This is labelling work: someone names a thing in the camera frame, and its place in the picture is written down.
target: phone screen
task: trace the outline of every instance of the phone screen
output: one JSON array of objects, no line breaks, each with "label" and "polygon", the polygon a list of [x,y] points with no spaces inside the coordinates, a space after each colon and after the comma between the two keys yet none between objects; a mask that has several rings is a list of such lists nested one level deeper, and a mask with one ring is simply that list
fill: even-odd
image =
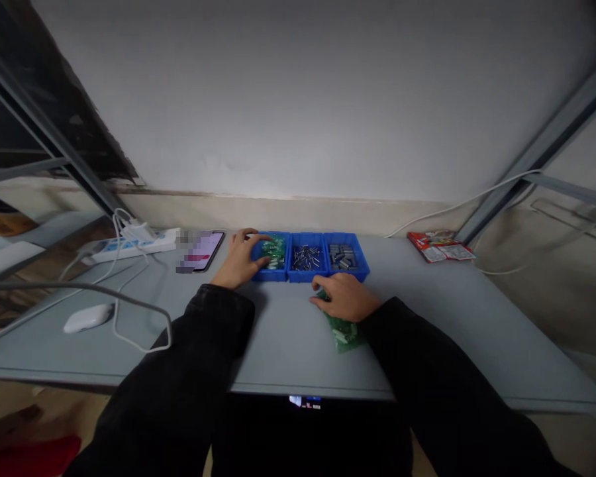
[{"label": "phone screen", "polygon": [[224,232],[196,232],[185,240],[183,260],[177,267],[177,273],[204,272],[216,254]]}]

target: red object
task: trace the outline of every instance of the red object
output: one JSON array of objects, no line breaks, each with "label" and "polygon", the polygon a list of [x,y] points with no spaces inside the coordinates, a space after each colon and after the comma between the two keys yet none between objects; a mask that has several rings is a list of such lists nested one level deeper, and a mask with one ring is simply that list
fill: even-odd
[{"label": "red object", "polygon": [[468,247],[453,237],[455,232],[409,232],[408,238],[428,263],[443,260],[475,260],[477,257]]},{"label": "red object", "polygon": [[0,451],[0,477],[57,477],[79,454],[81,439],[67,436],[55,441]]}]

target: smartphone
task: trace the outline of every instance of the smartphone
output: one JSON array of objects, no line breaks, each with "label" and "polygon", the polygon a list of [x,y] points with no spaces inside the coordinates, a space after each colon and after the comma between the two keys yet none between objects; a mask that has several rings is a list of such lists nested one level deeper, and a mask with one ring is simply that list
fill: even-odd
[{"label": "smartphone", "polygon": [[182,232],[179,243],[183,249],[183,257],[177,266],[177,273],[205,272],[224,238],[225,232],[220,231]]}]

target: green plastic bag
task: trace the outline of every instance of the green plastic bag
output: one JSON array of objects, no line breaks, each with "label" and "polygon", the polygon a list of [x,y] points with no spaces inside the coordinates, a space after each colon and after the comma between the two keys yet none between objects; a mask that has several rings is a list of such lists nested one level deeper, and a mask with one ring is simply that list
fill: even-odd
[{"label": "green plastic bag", "polygon": [[[325,301],[331,301],[331,298],[326,295],[324,290],[319,291],[317,297]],[[366,339],[358,328],[357,323],[351,323],[350,321],[333,317],[324,311],[323,313],[331,327],[331,333],[333,334],[339,354],[351,351],[366,343]]]},{"label": "green plastic bag", "polygon": [[272,238],[266,241],[261,247],[260,257],[269,256],[272,258],[269,264],[264,266],[269,270],[282,270],[285,268],[285,237],[282,235],[271,234]]}]

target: metal shelf frame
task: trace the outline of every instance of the metal shelf frame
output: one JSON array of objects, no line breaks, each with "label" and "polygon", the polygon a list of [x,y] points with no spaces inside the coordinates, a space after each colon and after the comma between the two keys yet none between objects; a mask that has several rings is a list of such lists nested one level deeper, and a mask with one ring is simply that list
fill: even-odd
[{"label": "metal shelf frame", "polygon": [[[554,114],[499,182],[522,172],[545,169],[595,118],[596,70]],[[469,244],[530,184],[596,205],[595,190],[546,176],[542,172],[529,174],[492,191],[459,230],[456,238]]]},{"label": "metal shelf frame", "polygon": [[117,207],[126,208],[77,153],[68,139],[31,98],[0,59],[0,102],[51,157],[0,170],[0,181],[44,170],[62,168],[109,217]]}]

